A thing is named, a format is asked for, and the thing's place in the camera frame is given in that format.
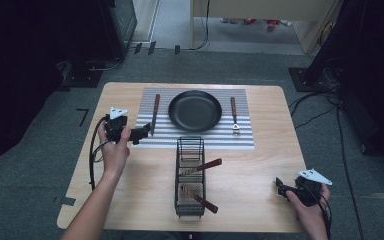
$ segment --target black cabinet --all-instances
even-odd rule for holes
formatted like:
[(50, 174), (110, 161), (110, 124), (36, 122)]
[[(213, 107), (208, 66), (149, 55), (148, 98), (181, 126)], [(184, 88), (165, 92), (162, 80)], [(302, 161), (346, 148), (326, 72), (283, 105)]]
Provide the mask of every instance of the black cabinet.
[(360, 2), (355, 11), (363, 13), (362, 19), (349, 22), (360, 38), (344, 58), (340, 82), (346, 110), (363, 142), (384, 154), (384, 1)]
[(137, 25), (132, 0), (18, 0), (17, 5), (39, 22), (33, 24), (40, 25), (40, 35), (52, 36), (43, 39), (46, 45), (58, 45), (71, 62), (65, 86), (96, 87), (100, 72), (90, 69), (121, 62)]
[(0, 1), (0, 155), (23, 137), (63, 77), (11, 1)]

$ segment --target human hand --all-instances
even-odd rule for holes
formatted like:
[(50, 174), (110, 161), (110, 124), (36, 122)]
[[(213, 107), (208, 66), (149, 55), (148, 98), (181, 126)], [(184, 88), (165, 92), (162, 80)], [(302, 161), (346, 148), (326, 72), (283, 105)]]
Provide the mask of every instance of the human hand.
[[(319, 205), (311, 207), (305, 206), (292, 191), (286, 191), (286, 195), (295, 208), (297, 218), (306, 231), (308, 239), (328, 239), (325, 222)], [(328, 201), (330, 197), (330, 191), (326, 184), (322, 184), (322, 196), (324, 198), (321, 198), (321, 205), (326, 207), (326, 201)]]
[[(126, 166), (127, 158), (130, 155), (130, 149), (127, 147), (130, 133), (131, 129), (126, 126), (121, 132), (121, 138), (117, 144), (109, 142), (101, 149), (104, 158), (104, 176), (116, 179), (117, 181), (120, 179), (123, 169)], [(98, 135), (101, 143), (107, 141), (104, 121), (102, 121), (99, 126)]]

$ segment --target black frying pan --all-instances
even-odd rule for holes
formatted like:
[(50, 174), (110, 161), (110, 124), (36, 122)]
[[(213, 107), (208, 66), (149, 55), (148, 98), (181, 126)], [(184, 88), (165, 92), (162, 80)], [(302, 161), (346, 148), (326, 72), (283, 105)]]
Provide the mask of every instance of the black frying pan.
[(221, 105), (213, 95), (197, 90), (177, 95), (168, 107), (173, 124), (192, 133), (213, 128), (220, 121), (221, 112)]

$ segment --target wire basket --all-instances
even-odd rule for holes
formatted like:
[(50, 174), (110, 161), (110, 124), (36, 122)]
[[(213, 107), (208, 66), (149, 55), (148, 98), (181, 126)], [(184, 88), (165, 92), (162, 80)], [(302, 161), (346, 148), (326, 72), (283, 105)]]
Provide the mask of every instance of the wire basket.
[(205, 170), (194, 171), (205, 164), (204, 140), (200, 137), (179, 138), (176, 152), (174, 207), (181, 216), (202, 216), (205, 207), (193, 195), (205, 199)]

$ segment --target black and white striped mat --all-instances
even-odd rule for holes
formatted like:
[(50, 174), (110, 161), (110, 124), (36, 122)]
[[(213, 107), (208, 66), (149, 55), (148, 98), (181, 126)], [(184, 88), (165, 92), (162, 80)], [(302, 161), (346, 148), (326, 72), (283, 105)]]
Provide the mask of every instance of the black and white striped mat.
[[(220, 102), (222, 116), (220, 122), (213, 128), (203, 133), (187, 133), (178, 129), (168, 115), (168, 106), (178, 94), (200, 90), (213, 95)], [(192, 88), (145, 88), (139, 108), (136, 127), (152, 122), (155, 95), (160, 94), (157, 120), (154, 136), (149, 133), (148, 138), (140, 140), (138, 148), (176, 148), (177, 139), (180, 137), (199, 136), (204, 139), (206, 149), (254, 149), (252, 137), (251, 118), (249, 116), (248, 102), (245, 89), (192, 89)], [(235, 97), (237, 123), (240, 134), (233, 134), (233, 117), (230, 98)]]

